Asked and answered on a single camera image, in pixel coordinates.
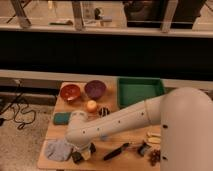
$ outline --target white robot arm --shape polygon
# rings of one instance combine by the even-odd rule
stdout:
[[[212,171],[213,103],[194,88],[179,88],[90,122],[85,112],[76,111],[66,139],[81,151],[95,137],[155,124],[162,126],[162,171]]]

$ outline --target table surface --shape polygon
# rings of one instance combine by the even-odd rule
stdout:
[[[65,82],[61,87],[70,84],[70,82]],[[105,141],[101,141],[99,138],[93,140],[96,146],[96,152],[92,154],[88,161],[84,161],[80,164],[73,163],[72,159],[65,162],[56,162],[48,160],[44,155],[45,146],[48,140],[64,138],[67,126],[54,125],[52,120],[53,116],[57,112],[69,112],[75,109],[85,109],[85,104],[89,98],[84,93],[84,85],[86,83],[73,83],[81,88],[81,98],[73,102],[72,104],[67,104],[65,101],[58,96],[55,109],[48,126],[46,137],[40,152],[38,159],[39,169],[74,169],[74,170],[145,170],[145,171],[159,171],[159,163],[156,166],[151,166],[148,162],[148,154],[141,157],[137,154],[137,150],[133,148],[126,149],[121,155],[108,160],[103,161],[102,158],[111,150],[120,147],[125,142],[140,143],[146,139],[146,133],[149,132],[160,132],[159,126],[150,126],[146,128],[141,128],[133,131],[126,131],[118,134],[111,135]],[[99,108],[107,107],[111,112],[119,110],[117,106],[117,85],[116,82],[106,83],[107,91],[103,97],[97,100]],[[88,113],[89,120],[98,118],[97,113]],[[159,149],[160,146],[156,144],[150,144],[151,149]]]

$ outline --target green plastic bin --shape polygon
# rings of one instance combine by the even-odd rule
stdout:
[[[120,108],[165,94],[160,78],[119,77],[117,86],[117,102]]]

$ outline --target power cord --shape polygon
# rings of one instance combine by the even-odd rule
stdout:
[[[14,91],[15,94],[17,93],[17,90],[19,89],[20,86],[21,86],[20,84],[17,86],[16,90]],[[17,95],[14,98],[14,100],[12,100],[12,102],[0,112],[0,115],[3,115],[9,108],[12,108],[12,110],[13,110],[12,118],[10,118],[10,119],[3,118],[3,117],[0,118],[0,126],[2,126],[5,121],[13,120],[15,123],[19,124],[17,129],[22,130],[26,125],[32,124],[36,120],[36,111],[35,110],[27,110],[29,108],[29,103],[25,98],[21,97],[22,95],[23,95],[23,93],[20,93],[19,95]],[[24,102],[26,104],[26,106],[21,108],[21,106],[20,106],[21,102],[22,103]],[[18,116],[19,113],[21,113],[22,115],[32,113],[33,114],[32,120],[29,121],[29,122],[26,122],[24,120],[22,120],[22,121],[17,120],[17,116]]]

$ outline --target green sponge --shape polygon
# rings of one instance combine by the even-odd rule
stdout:
[[[68,125],[71,112],[55,113],[53,118],[54,125]]]

